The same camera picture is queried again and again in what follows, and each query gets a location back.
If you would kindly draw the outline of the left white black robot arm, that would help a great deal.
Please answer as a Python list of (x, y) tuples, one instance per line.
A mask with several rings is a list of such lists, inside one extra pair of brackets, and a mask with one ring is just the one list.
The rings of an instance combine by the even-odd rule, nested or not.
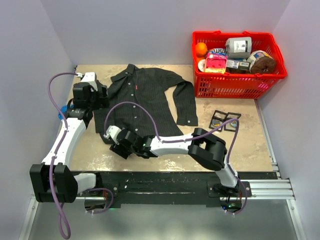
[(72, 203), (76, 196), (87, 191), (99, 196), (104, 184), (94, 173), (73, 175), (69, 169), (76, 146), (88, 128), (93, 111), (109, 106), (108, 90), (98, 80), (74, 84), (73, 107), (66, 110), (62, 128), (47, 156), (29, 170), (30, 179), (38, 202), (52, 203), (56, 194), (60, 203)]

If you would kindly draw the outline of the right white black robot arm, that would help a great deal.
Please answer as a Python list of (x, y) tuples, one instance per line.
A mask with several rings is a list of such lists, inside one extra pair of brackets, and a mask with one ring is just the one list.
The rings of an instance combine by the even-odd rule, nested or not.
[(238, 173), (229, 164), (226, 142), (202, 128), (195, 128), (193, 133), (186, 135), (158, 139), (153, 135), (141, 137), (111, 125), (103, 137), (112, 141), (110, 150), (124, 159), (131, 154), (144, 159), (188, 155), (203, 168), (216, 173), (227, 196), (233, 197), (241, 190)]

